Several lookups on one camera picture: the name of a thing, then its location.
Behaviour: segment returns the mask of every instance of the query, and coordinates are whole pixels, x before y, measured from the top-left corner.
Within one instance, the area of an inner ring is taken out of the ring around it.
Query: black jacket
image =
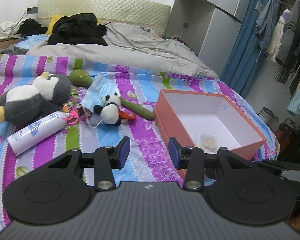
[[[52,29],[48,45],[64,44],[99,44],[107,46],[102,38],[106,35],[106,26],[97,24],[93,13],[80,13],[58,20]]]

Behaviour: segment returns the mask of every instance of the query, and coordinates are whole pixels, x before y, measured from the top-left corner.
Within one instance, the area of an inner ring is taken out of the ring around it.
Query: orange box
[[[206,153],[227,147],[250,160],[266,141],[255,124],[225,95],[163,89],[154,113],[167,146],[170,137],[183,147],[201,148],[206,144],[202,140],[213,138],[215,149],[205,148]],[[185,170],[179,174],[184,178]]]

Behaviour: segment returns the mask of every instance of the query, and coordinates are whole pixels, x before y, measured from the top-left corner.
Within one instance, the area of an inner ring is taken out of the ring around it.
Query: quilted headboard
[[[94,13],[101,23],[124,22],[153,29],[159,36],[167,27],[171,7],[149,0],[39,0],[38,20],[48,26],[51,16]]]

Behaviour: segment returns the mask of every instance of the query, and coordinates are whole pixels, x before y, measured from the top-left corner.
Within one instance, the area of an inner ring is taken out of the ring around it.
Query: blue curtain
[[[258,1],[265,6],[269,0],[250,0],[237,40],[220,76],[225,84],[242,97],[249,93],[257,78],[260,63],[266,57],[260,52],[256,37],[258,12],[255,8]]]

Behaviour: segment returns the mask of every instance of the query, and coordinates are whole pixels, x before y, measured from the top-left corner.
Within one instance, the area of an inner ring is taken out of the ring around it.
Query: penguin plush toy
[[[114,93],[113,95],[102,97],[101,102],[104,106],[94,106],[94,112],[100,116],[103,122],[119,127],[121,124],[119,117],[121,100],[118,94]]]
[[[60,111],[69,94],[67,76],[44,72],[32,85],[15,87],[0,96],[0,122],[26,125],[40,113],[46,116]]]

